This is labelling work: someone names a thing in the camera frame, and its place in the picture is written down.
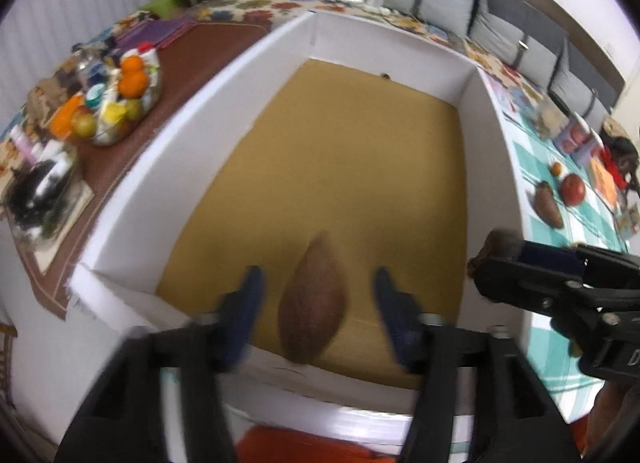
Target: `teal and white tablecloth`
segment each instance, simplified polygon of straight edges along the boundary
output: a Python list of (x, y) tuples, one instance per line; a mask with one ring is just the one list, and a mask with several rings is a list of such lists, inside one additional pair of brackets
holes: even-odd
[[(492, 85), (494, 90), (504, 89), (495, 82)], [(626, 243), (616, 232), (612, 213), (589, 185), (586, 171), (576, 166), (571, 158), (562, 156), (551, 141), (538, 136), (530, 121), (523, 116), (530, 109), (522, 106), (525, 98), (519, 98), (514, 89), (517, 90), (511, 88), (508, 92), (510, 100), (517, 102), (514, 104), (515, 110), (503, 111), (502, 128), (515, 153), (514, 175), (517, 176), (519, 170), (527, 194), (533, 195), (535, 186), (543, 180), (556, 186), (556, 180), (549, 172), (549, 165), (554, 162), (560, 162), (567, 171), (578, 174), (586, 185), (584, 202), (576, 207), (565, 207), (555, 194), (564, 220), (561, 230), (554, 230), (543, 223), (530, 204), (524, 206), (522, 219), (525, 239), (556, 247), (582, 242), (610, 250), (628, 251)], [(577, 359), (569, 356), (568, 349), (569, 341), (551, 329), (548, 317), (532, 314), (527, 357), (564, 418), (573, 421), (590, 410), (602, 381), (581, 374)]]

